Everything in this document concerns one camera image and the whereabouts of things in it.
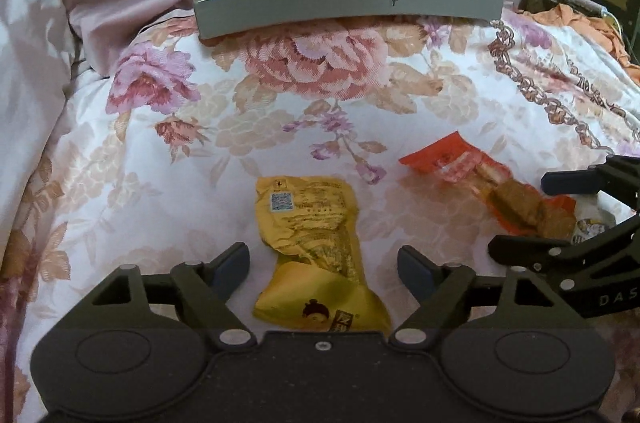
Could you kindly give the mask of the orange cloth on bed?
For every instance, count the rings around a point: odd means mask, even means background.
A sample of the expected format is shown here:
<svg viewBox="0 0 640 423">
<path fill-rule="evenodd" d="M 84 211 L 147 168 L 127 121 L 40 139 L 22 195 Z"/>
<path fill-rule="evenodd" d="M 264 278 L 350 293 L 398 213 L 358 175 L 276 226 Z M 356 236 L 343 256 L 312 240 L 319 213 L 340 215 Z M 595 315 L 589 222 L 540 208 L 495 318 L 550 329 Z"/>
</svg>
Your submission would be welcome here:
<svg viewBox="0 0 640 423">
<path fill-rule="evenodd" d="M 631 61 L 622 36 L 604 18 L 588 17 L 566 4 L 558 4 L 545 12 L 524 12 L 524 15 L 545 26 L 571 27 L 581 36 L 600 45 L 620 64 L 634 83 L 640 84 L 639 65 Z"/>
</svg>

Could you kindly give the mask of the white green jelly packet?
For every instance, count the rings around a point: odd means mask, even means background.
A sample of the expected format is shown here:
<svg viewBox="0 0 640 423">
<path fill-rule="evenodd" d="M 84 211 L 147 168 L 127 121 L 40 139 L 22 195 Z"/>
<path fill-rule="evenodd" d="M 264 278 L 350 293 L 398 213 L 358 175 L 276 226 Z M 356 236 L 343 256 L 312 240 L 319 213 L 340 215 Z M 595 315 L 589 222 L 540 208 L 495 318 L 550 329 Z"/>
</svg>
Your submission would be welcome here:
<svg viewBox="0 0 640 423">
<path fill-rule="evenodd" d="M 596 197 L 578 198 L 575 206 L 575 227 L 570 242 L 582 243 L 616 225 L 615 216 L 599 203 Z"/>
</svg>

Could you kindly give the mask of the pale pink quilt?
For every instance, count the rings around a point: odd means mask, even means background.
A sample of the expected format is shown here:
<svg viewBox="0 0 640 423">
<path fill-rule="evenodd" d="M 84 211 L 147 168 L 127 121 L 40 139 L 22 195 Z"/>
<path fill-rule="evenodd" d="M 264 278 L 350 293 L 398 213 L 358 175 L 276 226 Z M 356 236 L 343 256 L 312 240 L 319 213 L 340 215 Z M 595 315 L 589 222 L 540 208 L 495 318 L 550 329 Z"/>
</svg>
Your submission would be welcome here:
<svg viewBox="0 0 640 423">
<path fill-rule="evenodd" d="M 1 247 L 62 113 L 77 54 L 63 0 L 1 0 Z"/>
</svg>

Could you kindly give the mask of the yellow dried snack pouch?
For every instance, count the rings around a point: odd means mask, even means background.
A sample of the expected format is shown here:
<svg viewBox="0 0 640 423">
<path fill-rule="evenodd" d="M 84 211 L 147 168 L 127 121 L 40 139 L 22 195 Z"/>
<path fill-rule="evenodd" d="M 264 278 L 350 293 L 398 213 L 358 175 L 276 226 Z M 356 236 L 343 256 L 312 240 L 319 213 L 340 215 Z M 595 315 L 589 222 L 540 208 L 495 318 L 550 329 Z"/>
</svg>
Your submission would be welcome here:
<svg viewBox="0 0 640 423">
<path fill-rule="evenodd" d="M 262 177 L 260 238 L 277 254 L 254 316 L 295 331 L 390 333 L 382 299 L 368 286 L 352 187 L 334 177 Z"/>
</svg>

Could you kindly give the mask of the floral bed cover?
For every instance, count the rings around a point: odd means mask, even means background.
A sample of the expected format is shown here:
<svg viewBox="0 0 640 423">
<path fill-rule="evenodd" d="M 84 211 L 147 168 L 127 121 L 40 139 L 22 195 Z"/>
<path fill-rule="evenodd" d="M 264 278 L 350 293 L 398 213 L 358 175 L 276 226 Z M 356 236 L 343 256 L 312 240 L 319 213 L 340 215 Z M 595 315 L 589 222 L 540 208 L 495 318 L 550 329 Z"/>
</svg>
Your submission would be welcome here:
<svg viewBox="0 0 640 423">
<path fill-rule="evenodd" d="M 274 255 L 262 177 L 334 176 L 355 192 L 371 289 L 394 319 L 414 302 L 403 244 L 495 275 L 500 230 L 468 189 L 401 159 L 457 133 L 537 185 L 639 151 L 639 87 L 597 43 L 505 10 L 492 24 L 351 19 L 202 43 L 190 17 L 145 29 L 111 76 L 81 69 L 29 177 L 1 272 L 1 417 L 33 422 L 32 347 L 122 264 L 165 273 L 236 241 L 252 271 L 234 309 L 255 330 Z"/>
</svg>

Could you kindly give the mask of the orange red biscuit packet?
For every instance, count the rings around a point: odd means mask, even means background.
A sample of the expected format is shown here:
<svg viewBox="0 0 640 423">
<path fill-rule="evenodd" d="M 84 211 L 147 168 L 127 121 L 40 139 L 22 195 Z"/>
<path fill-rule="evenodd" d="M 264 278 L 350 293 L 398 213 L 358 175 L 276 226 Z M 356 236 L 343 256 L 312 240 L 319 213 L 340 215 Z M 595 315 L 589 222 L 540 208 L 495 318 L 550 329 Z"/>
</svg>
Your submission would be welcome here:
<svg viewBox="0 0 640 423">
<path fill-rule="evenodd" d="M 400 158 L 399 163 L 442 183 L 468 189 L 511 235 L 572 238 L 576 225 L 573 198 L 551 199 L 541 195 L 535 187 L 516 180 L 506 165 L 468 143 L 457 132 Z"/>
</svg>

